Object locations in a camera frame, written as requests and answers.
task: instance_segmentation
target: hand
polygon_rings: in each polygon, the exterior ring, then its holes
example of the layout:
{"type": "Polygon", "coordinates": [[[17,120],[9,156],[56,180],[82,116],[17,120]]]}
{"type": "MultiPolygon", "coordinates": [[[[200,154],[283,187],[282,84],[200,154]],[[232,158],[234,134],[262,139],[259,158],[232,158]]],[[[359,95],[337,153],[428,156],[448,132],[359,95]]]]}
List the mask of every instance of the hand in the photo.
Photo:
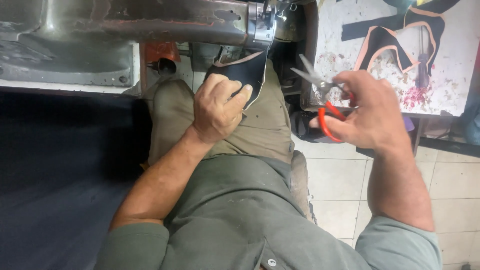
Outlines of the hand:
{"type": "Polygon", "coordinates": [[[230,81],[220,74],[211,74],[198,88],[193,102],[192,127],[201,141],[214,144],[228,137],[241,121],[242,109],[252,95],[252,86],[228,99],[241,87],[241,82],[230,81]]]}
{"type": "MultiPolygon", "coordinates": [[[[358,108],[345,122],[325,116],[325,123],[340,140],[376,152],[385,147],[409,146],[410,138],[403,123],[398,98],[387,80],[375,80],[366,71],[343,71],[334,81],[355,95],[358,108]]],[[[310,121],[318,128],[318,118],[310,121]]]]}

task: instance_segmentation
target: red-handled scissors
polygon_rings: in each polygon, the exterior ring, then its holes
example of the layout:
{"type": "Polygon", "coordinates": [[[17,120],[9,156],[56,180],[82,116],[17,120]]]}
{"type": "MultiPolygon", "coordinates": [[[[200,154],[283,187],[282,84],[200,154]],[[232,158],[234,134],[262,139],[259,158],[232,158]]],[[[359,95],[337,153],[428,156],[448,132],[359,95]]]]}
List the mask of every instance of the red-handled scissors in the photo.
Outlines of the red-handled scissors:
{"type": "MultiPolygon", "coordinates": [[[[305,73],[305,72],[303,72],[301,70],[298,70],[296,68],[291,68],[291,70],[293,70],[295,73],[300,75],[305,80],[307,80],[310,83],[317,86],[317,90],[322,94],[321,98],[322,98],[322,101],[325,104],[325,107],[327,109],[329,109],[333,113],[333,115],[336,116],[339,120],[345,121],[347,119],[346,116],[343,115],[337,108],[335,108],[335,106],[333,106],[333,104],[330,101],[328,101],[326,99],[326,95],[328,94],[328,92],[330,92],[330,90],[333,87],[338,87],[340,90],[342,90],[342,99],[350,100],[349,106],[350,107],[356,107],[357,104],[356,104],[356,101],[355,101],[355,97],[353,96],[353,93],[345,91],[342,87],[340,87],[336,83],[328,83],[325,80],[321,79],[320,76],[318,75],[318,73],[316,73],[313,70],[313,66],[305,58],[305,56],[303,56],[303,54],[300,55],[300,59],[302,60],[303,65],[304,65],[305,69],[308,71],[308,73],[305,73]]],[[[320,124],[320,127],[321,127],[323,133],[326,136],[328,136],[334,142],[341,142],[341,140],[339,140],[338,138],[336,138],[332,135],[332,133],[330,132],[330,130],[328,129],[328,127],[325,123],[325,108],[318,108],[318,122],[320,124]]]]}

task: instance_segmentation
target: shirt sleeve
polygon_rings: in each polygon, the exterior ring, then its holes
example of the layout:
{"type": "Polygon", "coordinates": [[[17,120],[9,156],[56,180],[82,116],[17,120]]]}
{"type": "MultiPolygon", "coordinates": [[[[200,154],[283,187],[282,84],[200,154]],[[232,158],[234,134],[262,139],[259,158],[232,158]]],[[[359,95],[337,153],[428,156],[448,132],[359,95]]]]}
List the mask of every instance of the shirt sleeve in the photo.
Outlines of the shirt sleeve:
{"type": "Polygon", "coordinates": [[[360,234],[355,250],[373,270],[441,270],[435,233],[375,217],[360,234]]]}
{"type": "Polygon", "coordinates": [[[158,270],[165,256],[168,236],[168,230],[157,223],[121,226],[104,239],[94,270],[158,270]]]}

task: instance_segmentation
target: forearm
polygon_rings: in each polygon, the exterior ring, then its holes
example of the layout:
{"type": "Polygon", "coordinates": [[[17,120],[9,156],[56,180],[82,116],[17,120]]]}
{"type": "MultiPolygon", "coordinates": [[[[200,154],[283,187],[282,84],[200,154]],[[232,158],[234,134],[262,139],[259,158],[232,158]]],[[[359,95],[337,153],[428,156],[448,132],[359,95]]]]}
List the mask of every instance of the forearm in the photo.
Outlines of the forearm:
{"type": "Polygon", "coordinates": [[[193,170],[213,144],[205,144],[192,127],[178,143],[137,180],[115,213],[110,230],[138,222],[163,224],[193,170]]]}
{"type": "Polygon", "coordinates": [[[407,141],[376,152],[368,204],[374,216],[434,231],[430,196],[407,141]]]}

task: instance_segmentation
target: red scissor handle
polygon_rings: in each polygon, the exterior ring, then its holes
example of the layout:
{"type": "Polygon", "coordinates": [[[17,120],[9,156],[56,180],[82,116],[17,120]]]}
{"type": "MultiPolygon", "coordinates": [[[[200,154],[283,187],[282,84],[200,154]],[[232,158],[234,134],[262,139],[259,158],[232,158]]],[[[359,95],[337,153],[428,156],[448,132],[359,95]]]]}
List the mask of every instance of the red scissor handle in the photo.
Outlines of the red scissor handle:
{"type": "MultiPolygon", "coordinates": [[[[347,118],[345,115],[343,115],[335,106],[332,105],[330,101],[327,101],[325,103],[325,107],[327,107],[336,117],[338,117],[341,121],[345,121],[347,118]]],[[[325,123],[325,108],[318,108],[318,122],[320,124],[320,127],[323,131],[323,133],[332,139],[334,142],[342,142],[340,139],[335,138],[330,130],[328,129],[326,123],[325,123]]]]}

